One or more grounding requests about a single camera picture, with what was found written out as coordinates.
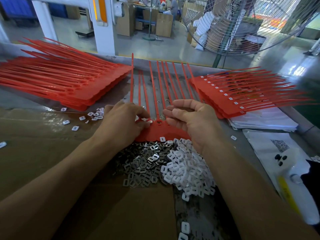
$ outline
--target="person's left hand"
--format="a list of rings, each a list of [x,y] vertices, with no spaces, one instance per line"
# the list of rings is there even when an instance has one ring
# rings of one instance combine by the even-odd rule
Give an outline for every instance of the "person's left hand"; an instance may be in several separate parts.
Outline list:
[[[135,121],[136,116],[150,118],[149,113],[134,103],[119,101],[116,105],[106,105],[101,125],[90,138],[99,148],[109,148],[115,153],[124,149],[140,135],[150,124],[146,121]]]

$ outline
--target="yellow label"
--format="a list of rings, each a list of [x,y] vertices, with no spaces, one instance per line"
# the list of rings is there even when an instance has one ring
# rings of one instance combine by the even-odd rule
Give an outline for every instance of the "yellow label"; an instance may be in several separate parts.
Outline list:
[[[294,201],[294,198],[293,198],[293,196],[291,194],[291,191],[289,189],[289,186],[288,186],[285,178],[282,177],[282,176],[279,176],[278,177],[278,182],[279,182],[280,189],[282,191],[282,195],[285,197],[285,199],[289,203],[290,207],[292,209],[294,209],[294,211],[301,216],[299,208],[298,208],[296,202]]]

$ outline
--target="person's right hand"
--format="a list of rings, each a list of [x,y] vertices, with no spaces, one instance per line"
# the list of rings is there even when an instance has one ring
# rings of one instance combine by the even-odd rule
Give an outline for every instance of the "person's right hand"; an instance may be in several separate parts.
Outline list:
[[[183,129],[191,137],[192,144],[203,156],[206,146],[223,137],[222,128],[214,109],[192,99],[179,99],[163,110],[169,125]]]

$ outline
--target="table surface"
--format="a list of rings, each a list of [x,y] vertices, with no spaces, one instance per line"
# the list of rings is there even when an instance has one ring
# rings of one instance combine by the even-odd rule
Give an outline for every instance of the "table surface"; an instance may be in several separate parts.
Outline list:
[[[105,55],[97,55],[103,59],[113,61],[115,63],[123,63],[131,65],[131,58],[129,57],[121,57],[121,56],[105,56]],[[160,68],[160,76],[162,78],[162,85],[165,87],[163,83],[164,74],[162,71],[162,63],[157,61],[149,61],[143,59],[134,59],[134,93],[133,93],[133,101],[138,103],[138,70],[143,71],[144,80],[146,84],[146,91],[149,98],[149,106],[150,106],[150,115],[151,117],[156,117],[155,103],[153,100],[153,88],[152,81],[150,76],[150,66],[153,71],[153,78],[155,83],[155,93],[156,99],[161,101],[161,92],[159,86],[159,78],[158,78],[158,66]],[[173,67],[172,63],[167,63],[168,70],[166,69],[166,63],[163,63],[163,67],[165,69],[166,79],[169,83],[170,94],[174,98],[173,87],[175,87],[177,92],[177,97],[182,98],[182,92],[179,89],[178,80],[180,81],[182,91],[185,97],[190,98],[190,94],[187,89],[185,76],[183,75],[183,69],[181,64],[175,64]],[[222,71],[222,69],[215,69],[210,67],[201,67],[191,65],[191,70],[194,76],[213,74],[216,72]],[[190,72],[186,65],[184,65],[187,77],[190,76]],[[119,82],[110,92],[108,92],[105,96],[103,96],[96,104],[90,106],[87,111],[93,111],[96,108],[100,108],[105,106],[106,104],[116,104],[119,100],[130,101],[130,78],[129,74],[127,78]],[[21,97],[33,101],[39,104],[38,109],[54,109],[60,110],[62,108],[61,104],[57,101],[44,99],[40,97],[36,97],[30,94],[26,94],[23,92],[19,92],[17,90],[0,87],[7,92],[10,92],[12,95],[12,99],[21,99]],[[164,98],[168,98],[168,92],[166,89],[163,89]],[[197,98],[195,91],[193,91],[193,96]],[[145,96],[143,92],[141,93],[141,105],[145,106]],[[166,102],[165,105],[162,103],[156,104],[158,106],[159,111],[161,112],[163,107],[169,105],[169,102]],[[220,120],[220,124],[223,128],[223,131],[227,138],[230,138],[232,135],[237,137],[237,140],[234,141],[230,138],[230,142],[239,152],[239,154],[246,160],[249,164],[251,164],[266,180],[266,182],[272,185],[266,171],[261,165],[259,159],[256,157],[252,147],[249,142],[245,138],[242,130],[233,130],[227,123],[226,120]],[[308,144],[297,134],[290,133],[291,138],[298,143],[298,145],[310,156],[314,156],[314,151],[308,146]],[[239,239],[240,236],[238,234],[237,228],[234,224],[233,218],[226,206],[219,190],[216,191],[215,195],[205,196],[204,198],[191,196],[189,202],[185,202],[181,198],[182,192],[178,191],[176,187],[174,187],[174,198],[175,198],[175,213],[176,213],[176,221],[177,221],[177,232],[179,233],[181,230],[181,222],[189,222],[191,233],[189,235],[189,239]]]

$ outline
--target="wire fan cage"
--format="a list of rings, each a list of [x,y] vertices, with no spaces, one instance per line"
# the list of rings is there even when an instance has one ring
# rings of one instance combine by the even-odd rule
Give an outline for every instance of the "wire fan cage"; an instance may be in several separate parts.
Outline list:
[[[196,0],[182,20],[194,40],[221,55],[253,54],[301,32],[320,0]]]

